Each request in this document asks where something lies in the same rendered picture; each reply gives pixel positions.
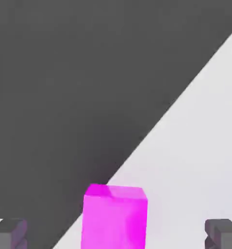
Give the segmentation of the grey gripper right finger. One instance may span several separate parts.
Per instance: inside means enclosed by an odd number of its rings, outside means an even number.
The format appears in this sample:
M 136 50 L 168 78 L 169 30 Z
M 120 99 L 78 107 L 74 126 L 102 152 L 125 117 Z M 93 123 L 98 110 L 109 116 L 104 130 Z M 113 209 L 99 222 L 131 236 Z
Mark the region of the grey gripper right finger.
M 232 249 L 232 221 L 207 219 L 205 221 L 205 249 Z

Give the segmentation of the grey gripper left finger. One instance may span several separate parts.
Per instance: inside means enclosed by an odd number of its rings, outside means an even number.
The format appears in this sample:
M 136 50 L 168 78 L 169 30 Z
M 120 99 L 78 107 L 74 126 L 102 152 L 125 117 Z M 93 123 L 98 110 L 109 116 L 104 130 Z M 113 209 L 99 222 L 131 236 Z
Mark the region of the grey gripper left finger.
M 27 228 L 24 219 L 3 219 L 0 222 L 0 249 L 28 249 Z

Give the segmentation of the small magenta cube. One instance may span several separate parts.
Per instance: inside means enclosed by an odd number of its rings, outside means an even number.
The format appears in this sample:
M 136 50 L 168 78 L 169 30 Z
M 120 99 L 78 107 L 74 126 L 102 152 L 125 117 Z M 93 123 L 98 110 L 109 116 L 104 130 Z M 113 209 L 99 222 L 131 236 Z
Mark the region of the small magenta cube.
M 90 184 L 81 249 L 145 249 L 148 199 L 140 187 Z

